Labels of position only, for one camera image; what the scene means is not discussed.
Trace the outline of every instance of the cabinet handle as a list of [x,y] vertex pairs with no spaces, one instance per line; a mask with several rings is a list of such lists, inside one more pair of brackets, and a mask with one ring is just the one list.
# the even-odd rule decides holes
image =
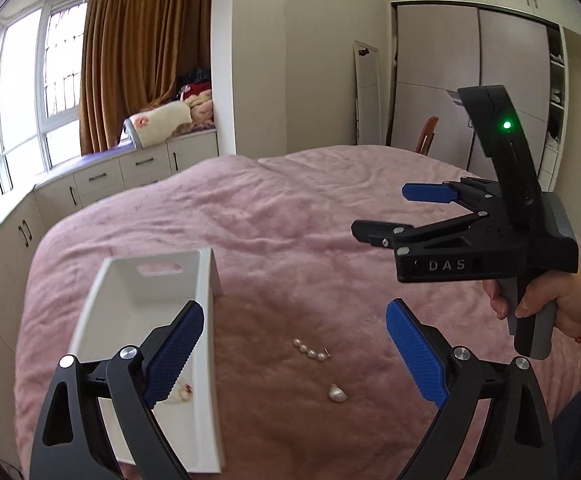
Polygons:
[[142,164],[147,164],[149,162],[152,162],[153,160],[155,160],[154,156],[147,158],[146,160],[140,160],[139,162],[136,162],[135,166],[141,166]]
[[28,239],[32,240],[32,233],[30,232],[30,228],[28,227],[28,222],[26,220],[22,220],[22,225],[26,227],[26,230],[28,231]]
[[98,178],[104,178],[105,176],[106,176],[106,173],[102,173],[101,175],[92,176],[88,179],[88,182],[92,182],[93,180],[97,180]]
[[22,229],[21,225],[18,225],[17,228],[19,229],[19,231],[24,235],[24,243],[26,244],[26,247],[28,247],[29,243],[28,243],[28,238],[26,237],[26,233],[24,232],[24,230]]

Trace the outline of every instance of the bed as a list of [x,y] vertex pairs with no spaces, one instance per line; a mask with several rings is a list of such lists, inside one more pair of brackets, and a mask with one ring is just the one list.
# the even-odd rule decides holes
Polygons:
[[[458,216],[456,204],[409,203],[400,189],[466,175],[381,146],[259,161],[224,156],[66,218],[42,240],[27,285],[15,385],[22,465],[27,470],[48,382],[102,261],[210,246],[224,290],[215,303],[221,478],[396,478],[435,407],[386,333],[386,305],[404,298],[422,322],[482,359],[507,362],[514,352],[480,283],[398,283],[392,252],[358,243],[350,224]],[[327,348],[332,359],[306,359],[294,338]],[[556,332],[550,358],[534,366],[552,417],[581,389],[581,348]],[[328,399],[331,383],[347,402]],[[451,478],[469,464],[485,409]]]

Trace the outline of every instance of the pearl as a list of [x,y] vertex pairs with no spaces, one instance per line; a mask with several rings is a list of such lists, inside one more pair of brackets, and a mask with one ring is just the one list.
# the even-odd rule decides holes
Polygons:
[[330,390],[328,390],[328,397],[334,402],[346,402],[348,399],[348,396],[337,384],[331,384]]

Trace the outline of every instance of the brown curtain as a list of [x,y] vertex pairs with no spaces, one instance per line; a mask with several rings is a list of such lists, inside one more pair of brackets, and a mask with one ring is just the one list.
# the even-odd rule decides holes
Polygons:
[[210,0],[88,0],[82,56],[82,155],[120,142],[123,121],[210,68]]

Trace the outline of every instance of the white plastic basket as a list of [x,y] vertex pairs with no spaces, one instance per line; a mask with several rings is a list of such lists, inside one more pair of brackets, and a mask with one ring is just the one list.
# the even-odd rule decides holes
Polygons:
[[[69,349],[82,363],[109,359],[123,346],[140,345],[155,327],[170,324],[187,301],[202,306],[204,330],[178,380],[192,386],[190,400],[158,402],[154,409],[168,442],[191,473],[220,473],[223,463],[212,338],[212,302],[219,295],[212,249],[111,258],[94,280]],[[101,399],[100,404],[115,456],[134,464],[112,402]]]

